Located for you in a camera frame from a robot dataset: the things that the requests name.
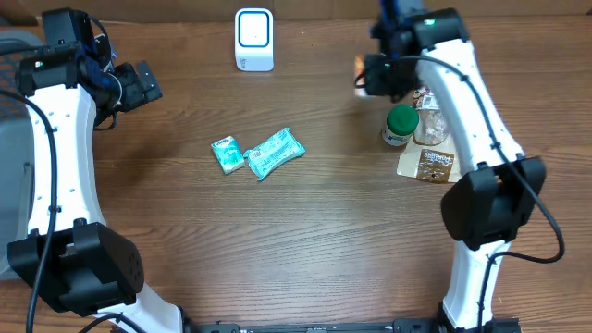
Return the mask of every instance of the label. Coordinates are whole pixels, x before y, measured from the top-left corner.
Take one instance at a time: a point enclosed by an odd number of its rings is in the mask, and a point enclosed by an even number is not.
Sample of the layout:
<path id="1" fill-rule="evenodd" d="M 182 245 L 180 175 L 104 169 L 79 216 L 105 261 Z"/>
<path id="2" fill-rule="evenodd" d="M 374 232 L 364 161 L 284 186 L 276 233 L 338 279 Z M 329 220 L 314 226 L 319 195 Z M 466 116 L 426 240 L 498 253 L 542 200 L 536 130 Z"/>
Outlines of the label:
<path id="1" fill-rule="evenodd" d="M 234 141 L 234 139 L 232 137 L 227 137 L 227 138 L 224 138 L 224 139 L 214 143 L 214 146 L 216 148 L 227 148 L 232 141 Z"/>
<path id="2" fill-rule="evenodd" d="M 404 145 L 405 143 L 409 142 L 409 138 L 411 138 L 412 135 L 412 133 L 406 136 L 397 135 L 391 132 L 389 126 L 387 125 L 385 125 L 385 128 L 382 129 L 382 139 L 384 139 L 388 144 L 394 146 Z"/>
<path id="3" fill-rule="evenodd" d="M 423 149 L 419 155 L 417 178 L 447 182 L 454 164 L 454 154 Z"/>
<path id="4" fill-rule="evenodd" d="M 438 101 L 436 100 L 436 97 L 434 97 L 432 95 L 425 95 L 424 100 L 422 101 L 421 108 L 439 110 L 440 106 L 438 105 Z"/>

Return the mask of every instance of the snack wrapper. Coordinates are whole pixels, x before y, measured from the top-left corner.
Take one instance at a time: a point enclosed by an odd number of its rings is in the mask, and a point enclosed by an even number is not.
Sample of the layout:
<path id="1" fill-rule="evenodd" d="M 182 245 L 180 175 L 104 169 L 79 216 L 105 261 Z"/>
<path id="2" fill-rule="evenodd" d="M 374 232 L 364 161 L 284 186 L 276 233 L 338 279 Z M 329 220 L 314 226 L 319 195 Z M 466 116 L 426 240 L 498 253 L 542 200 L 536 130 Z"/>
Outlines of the snack wrapper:
<path id="1" fill-rule="evenodd" d="M 296 141 L 290 129 L 285 128 L 255 148 L 246 151 L 244 157 L 249 159 L 249 167 L 261 181 L 277 167 L 292 158 L 302 156 L 304 152 L 304 147 Z"/>
<path id="2" fill-rule="evenodd" d="M 461 168 L 454 141 L 428 88 L 413 94 L 413 107 L 419 112 L 419 125 L 401 153 L 397 174 L 434 182 L 457 182 Z"/>

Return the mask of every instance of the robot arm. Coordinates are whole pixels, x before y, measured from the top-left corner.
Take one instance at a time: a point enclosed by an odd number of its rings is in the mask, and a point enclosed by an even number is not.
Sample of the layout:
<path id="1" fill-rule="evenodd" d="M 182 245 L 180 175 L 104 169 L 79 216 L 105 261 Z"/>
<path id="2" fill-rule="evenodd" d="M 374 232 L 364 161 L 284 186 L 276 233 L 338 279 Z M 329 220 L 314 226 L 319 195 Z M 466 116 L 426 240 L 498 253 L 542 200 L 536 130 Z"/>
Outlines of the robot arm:
<path id="1" fill-rule="evenodd" d="M 382 13 L 371 31 L 379 40 L 380 55 L 367 55 L 364 61 L 366 92 L 389 95 L 397 102 L 421 81 L 436 96 L 449 124 L 463 177 L 441 202 L 444 223 L 456 243 L 450 288 L 438 325 L 448 332 L 474 329 L 480 326 L 480 295 L 489 258 L 509 250 L 535 204 L 509 164 L 521 171 L 536 194 L 545 168 L 537 158 L 524 158 L 501 121 L 456 11 L 428 12 L 417 0 L 386 0 L 381 5 Z M 488 329 L 495 327 L 491 298 L 500 262 L 501 257 L 496 258 L 491 267 L 481 304 Z"/>
<path id="2" fill-rule="evenodd" d="M 39 106 L 54 129 L 57 155 L 57 214 L 39 296 L 57 312 L 123 314 L 144 331 L 181 332 L 181 310 L 144 283 L 135 245 L 105 226 L 94 180 L 95 127 L 116 112 L 160 98 L 154 75 L 145 62 L 137 66 L 140 75 L 127 63 L 114 67 L 108 39 L 93 36 L 86 13 L 69 8 L 46 12 L 43 27 L 49 45 L 23 59 L 16 75 L 20 92 Z M 45 126 L 28 109 L 35 153 L 33 207 L 29 237 L 8 245 L 8 260 L 32 286 L 47 242 L 52 167 Z"/>

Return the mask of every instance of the white plug-in device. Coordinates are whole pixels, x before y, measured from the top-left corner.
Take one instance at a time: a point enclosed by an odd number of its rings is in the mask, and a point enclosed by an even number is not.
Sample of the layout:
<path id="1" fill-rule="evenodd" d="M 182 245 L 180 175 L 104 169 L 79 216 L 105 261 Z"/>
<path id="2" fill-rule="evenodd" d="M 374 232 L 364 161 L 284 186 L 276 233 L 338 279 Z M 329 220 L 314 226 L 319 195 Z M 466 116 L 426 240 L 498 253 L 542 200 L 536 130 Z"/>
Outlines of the white plug-in device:
<path id="1" fill-rule="evenodd" d="M 244 8 L 234 17 L 234 54 L 244 71 L 274 68 L 274 16 L 264 8 Z"/>

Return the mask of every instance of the green and white package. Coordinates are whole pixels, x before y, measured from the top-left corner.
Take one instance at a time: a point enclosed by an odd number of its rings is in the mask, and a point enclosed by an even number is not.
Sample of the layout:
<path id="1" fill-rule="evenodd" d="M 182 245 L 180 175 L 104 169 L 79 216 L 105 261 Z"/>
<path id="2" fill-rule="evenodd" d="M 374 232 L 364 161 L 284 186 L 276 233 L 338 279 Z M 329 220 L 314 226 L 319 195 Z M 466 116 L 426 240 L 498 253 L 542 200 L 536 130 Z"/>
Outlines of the green and white package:
<path id="1" fill-rule="evenodd" d="M 220 162 L 225 175 L 245 165 L 241 149 L 239 149 L 236 140 L 231 136 L 212 143 L 212 150 L 218 162 Z"/>
<path id="2" fill-rule="evenodd" d="M 255 148 L 248 150 L 244 157 L 249 159 L 249 167 L 258 180 L 263 180 L 271 171 L 292 158 L 301 156 L 304 152 L 304 147 L 296 141 L 296 138 L 290 133 L 290 129 L 285 128 Z"/>

